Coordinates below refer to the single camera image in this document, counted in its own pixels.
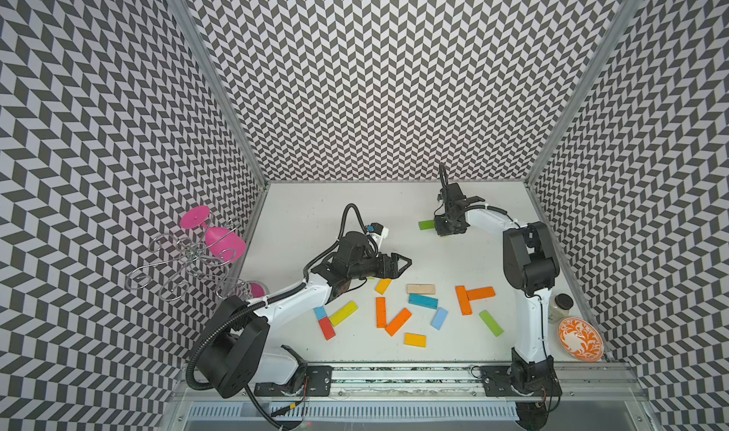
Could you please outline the green small block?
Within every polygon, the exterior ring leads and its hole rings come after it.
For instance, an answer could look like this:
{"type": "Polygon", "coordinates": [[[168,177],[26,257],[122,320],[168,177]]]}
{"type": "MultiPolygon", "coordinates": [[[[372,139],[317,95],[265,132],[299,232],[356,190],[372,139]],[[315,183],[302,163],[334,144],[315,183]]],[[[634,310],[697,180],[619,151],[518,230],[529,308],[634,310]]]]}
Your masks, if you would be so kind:
{"type": "Polygon", "coordinates": [[[423,220],[418,223],[419,229],[421,231],[425,230],[432,230],[435,228],[435,222],[434,220],[423,220]]]}

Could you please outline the natural wood block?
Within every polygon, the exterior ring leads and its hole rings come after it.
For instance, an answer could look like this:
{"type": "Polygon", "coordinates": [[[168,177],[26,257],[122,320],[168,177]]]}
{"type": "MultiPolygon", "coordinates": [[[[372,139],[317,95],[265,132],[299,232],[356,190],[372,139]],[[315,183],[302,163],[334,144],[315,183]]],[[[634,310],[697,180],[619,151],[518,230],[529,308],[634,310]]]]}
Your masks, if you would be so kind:
{"type": "Polygon", "coordinates": [[[408,284],[406,292],[408,294],[435,295],[436,286],[434,284],[408,284]]]}

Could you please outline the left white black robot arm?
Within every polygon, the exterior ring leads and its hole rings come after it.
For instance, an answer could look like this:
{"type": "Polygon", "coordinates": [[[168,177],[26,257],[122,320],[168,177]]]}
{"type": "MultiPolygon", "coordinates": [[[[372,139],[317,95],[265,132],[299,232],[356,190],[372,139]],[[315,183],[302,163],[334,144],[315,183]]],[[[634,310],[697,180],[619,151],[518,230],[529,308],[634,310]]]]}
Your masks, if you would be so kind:
{"type": "Polygon", "coordinates": [[[402,254],[381,250],[387,228],[360,222],[338,235],[303,269],[295,285],[252,300],[224,299],[193,345],[184,378],[196,391],[214,389],[227,399],[251,385],[275,385],[289,394],[304,386],[308,363],[288,345],[270,337],[293,320],[350,292],[352,282],[370,277],[397,279],[411,266],[402,254]]]}

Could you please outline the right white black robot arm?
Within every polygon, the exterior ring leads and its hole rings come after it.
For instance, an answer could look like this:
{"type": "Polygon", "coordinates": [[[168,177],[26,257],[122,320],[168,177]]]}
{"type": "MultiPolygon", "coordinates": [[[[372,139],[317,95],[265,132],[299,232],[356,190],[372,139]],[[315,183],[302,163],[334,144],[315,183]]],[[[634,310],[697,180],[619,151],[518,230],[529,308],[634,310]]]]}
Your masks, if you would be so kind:
{"type": "Polygon", "coordinates": [[[519,222],[483,197],[467,197],[459,184],[450,182],[444,163],[439,164],[438,176],[442,203],[434,212],[438,235],[462,235],[475,227],[501,237],[503,275],[516,294],[512,390],[521,396],[559,398],[562,390],[548,342],[548,305],[560,266],[549,229],[543,222],[519,222]]]}

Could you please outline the yellow-orange tilted block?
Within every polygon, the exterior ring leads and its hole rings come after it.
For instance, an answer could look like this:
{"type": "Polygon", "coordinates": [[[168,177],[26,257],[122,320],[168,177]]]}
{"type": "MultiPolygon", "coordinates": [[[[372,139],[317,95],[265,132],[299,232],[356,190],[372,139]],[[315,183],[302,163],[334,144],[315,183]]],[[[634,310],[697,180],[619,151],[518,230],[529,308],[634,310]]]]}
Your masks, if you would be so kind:
{"type": "Polygon", "coordinates": [[[381,279],[375,288],[375,292],[377,292],[377,294],[384,295],[389,288],[391,282],[391,279],[381,279]]]}

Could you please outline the teal block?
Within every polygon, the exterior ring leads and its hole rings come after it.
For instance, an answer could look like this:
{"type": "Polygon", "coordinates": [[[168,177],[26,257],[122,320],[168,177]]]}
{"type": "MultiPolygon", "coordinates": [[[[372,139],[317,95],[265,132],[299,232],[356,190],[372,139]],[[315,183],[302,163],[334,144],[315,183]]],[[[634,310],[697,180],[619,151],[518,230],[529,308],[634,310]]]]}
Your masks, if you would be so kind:
{"type": "Polygon", "coordinates": [[[438,309],[439,300],[433,296],[422,295],[422,294],[410,294],[408,297],[408,303],[414,306],[423,307],[427,309],[438,309]]]}

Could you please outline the orange vertical block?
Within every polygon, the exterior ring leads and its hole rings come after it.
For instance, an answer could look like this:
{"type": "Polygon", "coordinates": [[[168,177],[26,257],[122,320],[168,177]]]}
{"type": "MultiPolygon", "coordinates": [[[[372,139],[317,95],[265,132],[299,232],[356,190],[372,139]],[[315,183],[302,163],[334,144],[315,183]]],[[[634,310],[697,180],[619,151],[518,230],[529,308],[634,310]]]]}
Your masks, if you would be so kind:
{"type": "Polygon", "coordinates": [[[387,327],[387,300],[383,296],[376,298],[376,327],[387,327]]]}

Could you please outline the orange diagonal block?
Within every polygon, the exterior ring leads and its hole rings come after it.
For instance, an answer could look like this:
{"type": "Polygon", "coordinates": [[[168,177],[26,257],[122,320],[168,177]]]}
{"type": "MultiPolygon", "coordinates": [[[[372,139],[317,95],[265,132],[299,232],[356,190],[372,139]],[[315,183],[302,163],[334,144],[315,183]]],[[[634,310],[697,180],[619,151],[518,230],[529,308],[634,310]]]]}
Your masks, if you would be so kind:
{"type": "Polygon", "coordinates": [[[386,326],[385,331],[392,337],[406,324],[412,316],[409,309],[403,308],[386,326]]]}

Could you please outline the light blue small block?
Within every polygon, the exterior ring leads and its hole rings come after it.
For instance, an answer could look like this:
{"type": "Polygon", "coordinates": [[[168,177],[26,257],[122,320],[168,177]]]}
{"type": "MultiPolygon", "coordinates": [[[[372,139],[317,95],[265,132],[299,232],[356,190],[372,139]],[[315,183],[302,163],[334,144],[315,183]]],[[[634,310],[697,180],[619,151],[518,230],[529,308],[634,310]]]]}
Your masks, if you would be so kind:
{"type": "Polygon", "coordinates": [[[430,323],[431,327],[435,330],[441,330],[446,318],[448,317],[448,314],[449,313],[448,311],[446,311],[446,309],[438,308],[430,323]]]}

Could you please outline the yellow-green long block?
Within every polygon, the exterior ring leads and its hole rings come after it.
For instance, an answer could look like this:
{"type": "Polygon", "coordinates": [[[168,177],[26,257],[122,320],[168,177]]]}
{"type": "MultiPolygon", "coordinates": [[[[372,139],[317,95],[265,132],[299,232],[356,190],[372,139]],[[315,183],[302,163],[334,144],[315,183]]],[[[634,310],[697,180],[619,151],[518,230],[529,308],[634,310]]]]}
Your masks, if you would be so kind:
{"type": "Polygon", "coordinates": [[[332,326],[337,327],[342,324],[346,319],[351,317],[355,311],[359,309],[358,305],[354,301],[350,301],[343,308],[338,309],[334,314],[330,315],[330,323],[332,326]]]}

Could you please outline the yellow-orange bottom block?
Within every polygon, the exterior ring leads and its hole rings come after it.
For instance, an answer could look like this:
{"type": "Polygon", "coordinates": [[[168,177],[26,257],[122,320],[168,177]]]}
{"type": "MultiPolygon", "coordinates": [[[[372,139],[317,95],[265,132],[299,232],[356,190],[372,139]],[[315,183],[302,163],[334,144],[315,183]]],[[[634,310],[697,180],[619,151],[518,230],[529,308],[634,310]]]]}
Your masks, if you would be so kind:
{"type": "Polygon", "coordinates": [[[406,333],[404,334],[404,345],[425,349],[427,347],[427,337],[422,334],[406,333]]]}

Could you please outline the red small block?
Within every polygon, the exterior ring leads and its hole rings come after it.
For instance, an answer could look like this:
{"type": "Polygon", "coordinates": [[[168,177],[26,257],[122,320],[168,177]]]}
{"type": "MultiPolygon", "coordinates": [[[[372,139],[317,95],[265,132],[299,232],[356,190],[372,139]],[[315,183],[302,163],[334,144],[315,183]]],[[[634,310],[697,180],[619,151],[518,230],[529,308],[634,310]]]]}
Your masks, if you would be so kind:
{"type": "Polygon", "coordinates": [[[336,336],[334,326],[328,317],[324,317],[318,321],[319,327],[322,330],[322,334],[326,341],[330,341],[336,336]]]}

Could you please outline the green long block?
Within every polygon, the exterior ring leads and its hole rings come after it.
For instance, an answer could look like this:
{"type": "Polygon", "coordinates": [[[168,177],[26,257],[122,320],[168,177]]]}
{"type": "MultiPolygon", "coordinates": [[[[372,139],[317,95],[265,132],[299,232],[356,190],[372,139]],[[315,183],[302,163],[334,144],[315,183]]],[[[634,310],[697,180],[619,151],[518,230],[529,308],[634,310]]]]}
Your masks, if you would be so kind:
{"type": "Polygon", "coordinates": [[[480,317],[484,325],[489,328],[493,336],[499,337],[503,334],[503,328],[501,328],[500,324],[497,322],[497,320],[495,320],[493,315],[489,313],[489,311],[482,311],[478,316],[480,317]]]}

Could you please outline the small dark lidded jar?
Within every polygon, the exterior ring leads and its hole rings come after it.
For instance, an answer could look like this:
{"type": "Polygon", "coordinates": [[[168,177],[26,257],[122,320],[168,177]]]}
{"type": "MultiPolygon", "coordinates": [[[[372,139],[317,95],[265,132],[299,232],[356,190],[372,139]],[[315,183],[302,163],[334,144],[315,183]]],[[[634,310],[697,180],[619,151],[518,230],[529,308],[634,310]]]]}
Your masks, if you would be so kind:
{"type": "Polygon", "coordinates": [[[551,298],[548,320],[550,324],[558,324],[570,316],[574,306],[573,298],[569,294],[556,294],[551,298]]]}

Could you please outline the pink plastic wine glass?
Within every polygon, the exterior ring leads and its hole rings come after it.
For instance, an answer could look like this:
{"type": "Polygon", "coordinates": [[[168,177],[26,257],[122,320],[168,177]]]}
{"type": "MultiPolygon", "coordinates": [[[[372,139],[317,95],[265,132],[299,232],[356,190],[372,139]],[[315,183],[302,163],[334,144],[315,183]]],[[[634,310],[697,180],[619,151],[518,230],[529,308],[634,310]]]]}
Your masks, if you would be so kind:
{"type": "Polygon", "coordinates": [[[247,251],[247,243],[234,229],[213,227],[207,223],[211,216],[211,209],[201,205],[188,211],[180,220],[180,227],[184,230],[202,228],[203,244],[208,251],[223,262],[237,261],[247,251]]]}

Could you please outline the orange patterned bowl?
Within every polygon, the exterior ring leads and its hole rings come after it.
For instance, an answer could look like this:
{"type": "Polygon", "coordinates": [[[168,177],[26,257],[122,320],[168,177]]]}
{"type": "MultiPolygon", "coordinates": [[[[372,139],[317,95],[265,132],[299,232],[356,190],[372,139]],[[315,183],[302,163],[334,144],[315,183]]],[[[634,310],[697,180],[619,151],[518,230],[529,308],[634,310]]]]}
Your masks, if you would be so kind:
{"type": "Polygon", "coordinates": [[[605,343],[587,321],[579,317],[568,317],[558,325],[558,338],[563,349],[578,361],[595,363],[603,359],[605,343]]]}

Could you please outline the aluminium mounting rail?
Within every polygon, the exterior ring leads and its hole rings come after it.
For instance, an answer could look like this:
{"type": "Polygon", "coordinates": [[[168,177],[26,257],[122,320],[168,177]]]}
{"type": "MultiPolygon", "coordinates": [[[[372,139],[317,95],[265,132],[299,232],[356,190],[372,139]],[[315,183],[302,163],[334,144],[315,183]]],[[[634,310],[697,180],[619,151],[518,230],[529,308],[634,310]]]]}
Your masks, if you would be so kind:
{"type": "MultiPolygon", "coordinates": [[[[536,402],[556,400],[557,395],[533,393],[519,395],[507,378],[493,379],[487,371],[504,371],[499,363],[313,363],[309,391],[280,395],[280,400],[305,396],[315,401],[493,401],[536,402]]],[[[554,364],[561,385],[562,402],[643,402],[647,393],[632,369],[623,363],[554,364]]]]}

